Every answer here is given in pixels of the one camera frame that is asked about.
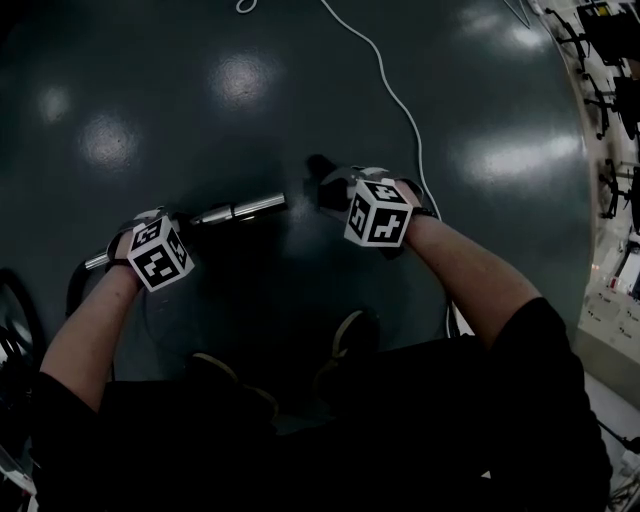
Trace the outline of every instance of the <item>cable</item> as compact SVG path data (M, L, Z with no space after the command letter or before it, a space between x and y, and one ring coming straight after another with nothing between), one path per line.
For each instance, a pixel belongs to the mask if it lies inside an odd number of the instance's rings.
M251 12L253 9L255 9L255 7L256 7L256 5L258 3L258 0L252 0L251 5L247 9L242 9L241 5L245 1L247 1L247 0L240 0L236 4L236 11L238 11L239 14L247 14L247 13ZM331 8L331 6L327 3L326 0L320 0L320 1L322 2L322 5L324 5L326 7L326 9L329 11L331 16L333 16L335 18L335 20L338 23L340 23L340 25L342 25L344 28L346 28L352 34L358 36L360 39L365 41L369 46L371 46L371 48L375 52L376 57L378 58L378 65L380 67L380 77L382 78L382 82L384 83L384 86L386 87L387 92L389 93L389 95L393 98L393 100L396 102L396 104L402 109L402 111L407 116L407 119L409 120L409 123L411 123L411 127L413 128L413 131L415 133L416 142L418 144L418 170L420 172L420 182L422 183L422 187L424 189L425 194L427 194L427 197L431 201L431 205L433 206L435 214L437 215L438 219L440 221L442 221L442 214L440 213L440 209L438 208L438 204L436 203L436 200L434 199L433 194L431 194L431 191L429 190L429 187L427 186L427 182L426 182L425 177L424 177L424 166L423 166L423 163L422 163L422 154L423 154L422 137L420 136L420 131L418 130L418 125L416 124L415 120L413 119L413 116L411 115L411 112L409 112L409 109L404 105L404 103L402 103L402 101L400 101L400 98L398 98L398 96L396 96L396 93L393 92L393 89L391 89L391 86L389 85L389 81L387 80L387 75L386 75L386 73L384 71L384 63L382 61L382 55L380 54L380 50L378 50L378 47L375 45L375 43L371 39L369 39L367 36L365 36L364 34L361 34L356 29L354 29L353 27L351 27L350 25L345 23L340 18L340 16L338 16L336 14L336 12ZM450 300L447 301L447 304L448 305L447 305L447 313L446 313L446 318L445 318L445 329L446 329L446 333L447 333L447 338L450 338L451 337L451 330L449 328L450 319L453 316L453 320L456 323L457 323L457 320L455 318L455 314L451 315L451 312L450 312L451 309L454 308L455 306L453 306L453 303Z
M236 4L236 11L238 12L238 14L249 14L251 11L253 11L256 8L256 5L258 5L258 0L251 0L251 5L246 9L243 9L242 4L247 1L248 0L238 1L238 3Z
M331 15L336 19L336 21L338 23L340 23L340 25L342 25L344 28L346 28L352 34L355 34L356 36L358 36L363 41L367 42L369 44L369 46L371 46L371 48L373 48L373 51L376 53L376 57L378 57L378 65L380 66L380 77L382 78L382 82L384 83L384 86L387 88L387 91L389 92L389 94L391 95L393 100L397 103L397 105L405 113L405 115L407 116L407 119L409 119L409 122L411 123L411 126L413 127L413 131L415 132L416 141L418 143L418 169L420 170L420 181L422 182L422 187L424 188L424 191L427 194L427 197L429 198L429 200L431 201L431 204L433 205L433 209L435 210L435 213L438 216L438 219L442 220L442 215L440 214L440 210L438 209L438 205L436 204L436 200L433 198L433 195L431 194L431 191L429 190L429 187L427 187L427 182L424 179L424 168L423 168L423 165L422 165L422 137L420 137L420 132L418 131L418 126L416 125L416 122L413 119L413 116L411 115L411 112L409 112L409 109L407 107L405 107L404 103L402 103L402 101L400 101L398 96L396 96L396 94L393 92L393 89L391 89L391 86L389 85L389 82L387 81L387 75L386 75L386 73L384 71L384 63L382 62L382 55L380 55L380 51L378 50L378 47L367 36L361 34L356 29L354 29L353 27L347 25L344 21L342 21L342 19L329 6L329 4L326 2L326 0L320 0L320 1L327 8L327 10L331 13Z
M505 5L509 9L511 9L511 12L516 15L516 17L522 22L522 24L525 27L527 27L528 29L531 29L531 22L529 21L529 16L527 16L527 11L524 10L524 6L522 5L522 0L520 0L520 9L522 9L522 13L524 14L524 17L527 19L527 21L524 21L522 19L522 17L517 13L517 11L513 7L511 7L511 4L507 2L507 0L502 0L502 1L505 3Z

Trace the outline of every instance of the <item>shoe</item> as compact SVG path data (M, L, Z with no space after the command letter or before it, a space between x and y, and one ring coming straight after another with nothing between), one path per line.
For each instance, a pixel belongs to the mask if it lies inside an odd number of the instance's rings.
M374 354L380 343L380 320L370 309L354 311L343 320L333 337L331 358L360 358Z
M186 368L187 380L209 389L241 388L247 407L262 417L273 420L280 410L278 401L264 389L242 384L236 373L219 359L197 352L191 356Z
M362 359L375 354L380 344L380 320L370 309L359 309L345 318L333 337L331 359L327 361L313 380L316 396L329 402L321 392L321 382L344 361Z

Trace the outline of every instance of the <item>metal rod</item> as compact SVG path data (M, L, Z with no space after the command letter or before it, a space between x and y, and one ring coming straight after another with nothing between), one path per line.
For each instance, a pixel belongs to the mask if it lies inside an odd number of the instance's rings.
M240 203L233 209L234 217L238 220L245 219L256 215L264 215L267 210L272 208L280 208L287 204L284 194L276 194L274 196L265 197L250 203Z
M106 265L108 262L109 262L109 256L107 256L106 252L103 252L102 254L98 254L97 256L94 256L93 258L85 261L84 267L87 270L92 270L94 268L102 267L103 265Z
M194 217L190 220L190 223L192 226L200 226L202 224L212 226L229 220L233 220L233 210L231 205L227 204Z
M189 222L192 226L213 226L221 224L230 220L248 220L251 217L258 217L271 213L277 209L286 208L287 199L284 194L275 194L269 197L258 199L257 201L250 201L247 203L240 203L236 206L224 205L219 208L215 208L208 212L194 217ZM98 254L93 258L90 258L84 262L84 266L87 270L102 267L109 262L109 256L104 252Z

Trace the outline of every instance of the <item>black sleeve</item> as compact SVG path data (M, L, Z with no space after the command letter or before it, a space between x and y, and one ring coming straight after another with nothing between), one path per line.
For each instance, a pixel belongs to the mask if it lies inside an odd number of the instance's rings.
M34 482L42 512L104 510L98 415L53 377L33 388Z
M491 476L529 511L602 512L611 465L565 325L544 299L522 307L489 354Z

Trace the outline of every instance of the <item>black chair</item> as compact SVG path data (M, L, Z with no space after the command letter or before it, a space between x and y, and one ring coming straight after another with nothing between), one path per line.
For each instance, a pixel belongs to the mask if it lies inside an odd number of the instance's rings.
M595 100L585 99L584 104L596 105L600 109L602 131L596 133L596 137L598 138L598 140L602 140L602 138L604 137L604 134L607 133L607 130L609 129L609 126L610 126L608 109L611 109L611 112L617 112L617 105L615 104L615 102L607 103L607 101L604 99L604 94L602 94L602 91L598 88L595 81L593 80L593 77L590 74L585 73L582 76L585 80L591 81L591 85L593 86L593 92L596 95Z
M607 213L601 213L600 217L603 219L613 219L618 213L618 197L622 197L626 199L627 204L631 203L631 216L633 217L633 226L638 233L640 230L640 177L638 177L638 173L640 173L640 167L633 168L633 184L631 185L631 190L628 192L620 192L618 188L618 179L616 177L616 168L613 164L613 160L608 158L605 160L605 163L609 166L609 176L610 179L604 174L600 174L599 179L601 182L606 183L611 190L611 203L609 203L609 209Z
M554 15L569 33L569 38L557 37L559 44L573 43L580 60L578 73L584 73L584 61L588 55L582 47L582 41L595 48L606 66L624 68L623 58L640 58L640 24L629 12L611 15L605 2L578 7L578 18L584 33L577 34L573 27L552 9L545 9L547 14Z
M638 122L640 122L640 80L630 77L615 77L616 87L615 106L624 129L631 140L638 137Z

